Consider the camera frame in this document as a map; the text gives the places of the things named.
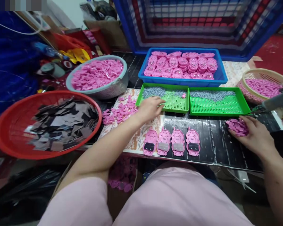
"black plastic bag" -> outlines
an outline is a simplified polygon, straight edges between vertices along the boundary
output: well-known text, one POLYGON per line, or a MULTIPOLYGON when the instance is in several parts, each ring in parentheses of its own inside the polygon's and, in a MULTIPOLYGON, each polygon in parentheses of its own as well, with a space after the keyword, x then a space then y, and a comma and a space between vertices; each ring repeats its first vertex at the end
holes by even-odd
POLYGON ((40 220, 67 165, 27 169, 0 189, 0 225, 40 220))

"person's left hand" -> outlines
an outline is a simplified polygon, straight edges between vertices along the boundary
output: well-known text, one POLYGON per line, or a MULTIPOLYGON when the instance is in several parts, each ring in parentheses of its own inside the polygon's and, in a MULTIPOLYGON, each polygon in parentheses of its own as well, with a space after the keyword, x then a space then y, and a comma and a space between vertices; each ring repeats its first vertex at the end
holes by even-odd
POLYGON ((165 102, 165 100, 162 100, 158 96, 149 97, 142 101, 135 116, 138 117, 142 123, 146 123, 156 118, 161 113, 164 108, 162 104, 165 102))

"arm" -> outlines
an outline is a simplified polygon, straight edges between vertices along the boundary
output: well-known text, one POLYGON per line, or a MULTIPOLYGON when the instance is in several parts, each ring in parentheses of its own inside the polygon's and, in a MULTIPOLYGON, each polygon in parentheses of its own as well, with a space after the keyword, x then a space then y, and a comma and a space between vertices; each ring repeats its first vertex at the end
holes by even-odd
POLYGON ((99 139, 80 156, 61 182, 57 192, 85 177, 99 177, 107 182, 110 167, 123 152, 135 132, 161 113, 164 107, 162 103, 165 101, 160 97, 150 97, 144 100, 134 115, 99 139))
POLYGON ((271 209, 283 224, 283 158, 276 150, 274 139, 265 125, 249 116, 240 117, 245 121, 249 134, 245 137, 237 137, 234 131, 230 133, 261 159, 271 209))

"pink shirt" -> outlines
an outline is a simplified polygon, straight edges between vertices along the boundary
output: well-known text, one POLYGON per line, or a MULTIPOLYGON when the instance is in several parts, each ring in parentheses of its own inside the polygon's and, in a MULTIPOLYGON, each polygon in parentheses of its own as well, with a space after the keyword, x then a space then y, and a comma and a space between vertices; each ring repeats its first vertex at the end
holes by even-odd
POLYGON ((39 226, 233 226, 252 225, 216 185, 190 169, 157 169, 126 202, 114 222, 107 206, 107 184, 80 179, 63 188, 48 205, 39 226))

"white wall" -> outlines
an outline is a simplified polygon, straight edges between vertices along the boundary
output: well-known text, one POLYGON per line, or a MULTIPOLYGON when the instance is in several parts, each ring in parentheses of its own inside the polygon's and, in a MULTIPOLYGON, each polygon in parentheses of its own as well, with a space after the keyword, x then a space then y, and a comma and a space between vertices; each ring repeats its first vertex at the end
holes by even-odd
POLYGON ((83 13, 80 8, 80 4, 84 3, 84 0, 52 0, 54 3, 60 7, 61 10, 69 17, 69 19, 74 23, 77 28, 83 26, 86 28, 83 22, 83 13))

